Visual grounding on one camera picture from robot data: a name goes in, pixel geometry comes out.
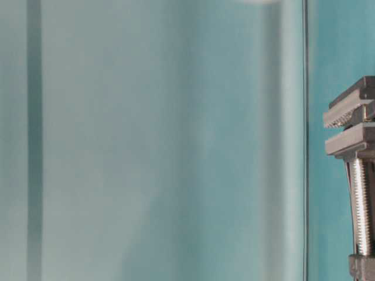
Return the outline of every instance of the clamp base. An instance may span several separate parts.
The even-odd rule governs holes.
[[[355,279],[375,281],[375,256],[349,256],[349,272]]]

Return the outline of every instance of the threaded screw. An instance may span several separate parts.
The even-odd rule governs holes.
[[[368,162],[363,159],[350,161],[350,176],[352,178],[352,195],[356,223],[356,241],[359,255],[373,254],[373,229],[370,215],[370,186],[367,178]]]

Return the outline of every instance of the light blue surface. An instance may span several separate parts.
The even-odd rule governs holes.
[[[353,280],[352,219],[344,165],[325,155],[322,114],[337,95],[374,75],[372,1],[309,2],[309,280]]]
[[[0,3],[0,280],[26,280],[26,2]]]

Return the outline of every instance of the turquoise wall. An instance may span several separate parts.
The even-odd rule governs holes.
[[[360,77],[373,75],[372,1],[308,1],[309,17],[309,277],[353,280],[348,185],[341,160],[325,155],[328,103]]]
[[[302,3],[3,5],[2,279],[302,279]]]

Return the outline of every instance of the metal clamp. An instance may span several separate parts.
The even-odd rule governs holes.
[[[326,128],[344,127],[326,140],[325,149],[344,160],[349,182],[354,233],[350,274],[375,281],[375,77],[361,78],[338,96],[323,120]]]

